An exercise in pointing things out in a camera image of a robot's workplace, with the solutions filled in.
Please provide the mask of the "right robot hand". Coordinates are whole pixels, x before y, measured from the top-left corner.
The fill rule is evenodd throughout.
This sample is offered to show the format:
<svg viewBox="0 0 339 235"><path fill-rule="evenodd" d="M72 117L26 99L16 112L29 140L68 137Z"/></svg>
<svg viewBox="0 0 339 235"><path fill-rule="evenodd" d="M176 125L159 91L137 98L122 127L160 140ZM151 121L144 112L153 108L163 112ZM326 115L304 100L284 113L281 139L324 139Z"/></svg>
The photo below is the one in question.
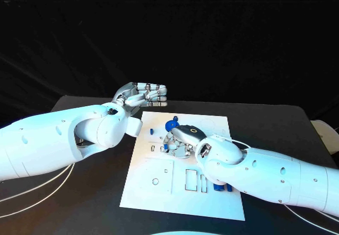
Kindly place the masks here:
<svg viewBox="0 0 339 235"><path fill-rule="evenodd" d="M197 127L179 125L167 132L160 152L179 159L186 159L190 157L192 152L196 151L196 146L205 138L206 135Z"/></svg>

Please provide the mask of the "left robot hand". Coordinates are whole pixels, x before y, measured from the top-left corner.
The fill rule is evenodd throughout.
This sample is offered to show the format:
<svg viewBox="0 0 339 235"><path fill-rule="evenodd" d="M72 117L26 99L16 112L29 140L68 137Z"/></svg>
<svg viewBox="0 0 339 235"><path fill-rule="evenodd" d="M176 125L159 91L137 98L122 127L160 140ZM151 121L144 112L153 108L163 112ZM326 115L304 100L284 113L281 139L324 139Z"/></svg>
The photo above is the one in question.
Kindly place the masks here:
<svg viewBox="0 0 339 235"><path fill-rule="evenodd" d="M120 105L127 116L131 117L140 107L167 106L167 88L164 85L151 83L127 83L115 92L112 103Z"/></svg>

